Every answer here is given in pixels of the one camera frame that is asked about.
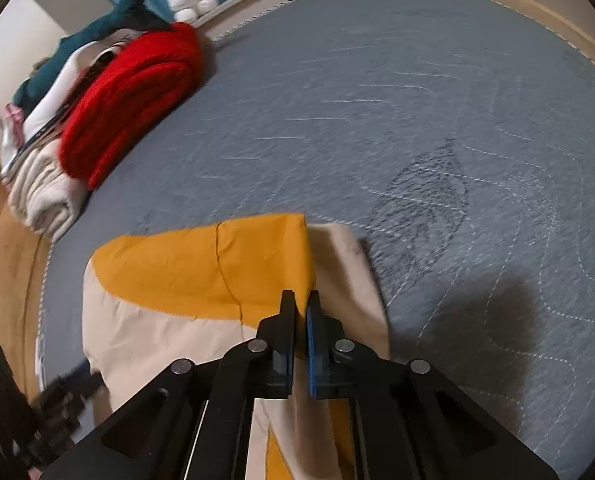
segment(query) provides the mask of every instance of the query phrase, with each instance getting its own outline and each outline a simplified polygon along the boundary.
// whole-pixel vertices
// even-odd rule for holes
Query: mattress
[[[303,211],[365,241],[393,358],[423,357],[562,480],[595,456],[595,66],[488,0],[293,0],[214,70],[53,248],[50,379],[121,234]]]

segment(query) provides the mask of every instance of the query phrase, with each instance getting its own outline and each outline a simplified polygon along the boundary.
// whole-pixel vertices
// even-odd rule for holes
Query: silver rivet
[[[411,370],[419,375],[424,375],[431,371],[431,365],[424,361],[424,359],[415,359],[415,361],[411,361],[410,366]]]
[[[191,368],[193,368],[193,363],[188,359],[177,359],[176,361],[172,362],[172,365],[170,365],[170,369],[174,374],[185,374]]]
[[[355,343],[350,339],[338,339],[335,341],[335,349],[338,352],[350,352],[355,348]]]
[[[248,350],[251,352],[263,352],[268,348],[268,343],[264,339],[252,339],[248,342]]]

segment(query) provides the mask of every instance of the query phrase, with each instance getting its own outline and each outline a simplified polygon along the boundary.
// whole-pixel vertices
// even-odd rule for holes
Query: folded blanket
[[[65,172],[97,188],[149,127],[195,89],[202,77],[194,29],[137,38],[104,70],[66,121],[59,149]]]
[[[264,215],[121,237],[98,249],[84,276],[82,336],[110,408],[174,359],[218,359],[254,337],[260,319],[277,313],[283,288],[295,292],[303,316],[313,271],[325,312],[341,320],[349,337],[388,357],[379,292],[346,226],[306,228],[302,215]],[[246,478],[351,478],[344,404],[309,397],[306,363],[296,359],[293,395],[255,400]]]
[[[17,89],[13,96],[13,104],[22,108],[28,117],[53,85],[71,54],[91,41],[103,40],[121,28],[169,30],[170,24],[148,10],[144,1],[120,0],[106,16],[95,20],[72,36],[62,38],[53,56]]]
[[[102,41],[93,41],[75,51],[53,86],[23,124],[20,108],[10,104],[4,119],[0,176],[5,186],[15,178],[31,150],[42,148],[62,133],[62,125],[78,99],[117,54],[139,33],[124,30]]]
[[[41,150],[31,150],[8,194],[8,207],[20,221],[56,242],[78,219],[88,196],[85,182],[65,174],[53,140]]]

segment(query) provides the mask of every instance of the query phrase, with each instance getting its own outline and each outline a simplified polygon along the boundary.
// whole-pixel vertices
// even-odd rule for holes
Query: rolled red blanket
[[[199,41],[186,23],[130,43],[66,121],[58,152],[65,172],[96,189],[148,128],[199,86],[202,67]]]

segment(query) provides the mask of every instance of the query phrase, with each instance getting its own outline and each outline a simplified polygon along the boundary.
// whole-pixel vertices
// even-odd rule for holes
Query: wooden bed frame
[[[230,0],[206,18],[205,41],[285,0]],[[595,64],[595,40],[559,14],[533,0],[492,0],[532,18],[578,48]],[[39,303],[50,243],[22,226],[5,205],[0,183],[0,344],[20,389],[37,394],[36,338]]]

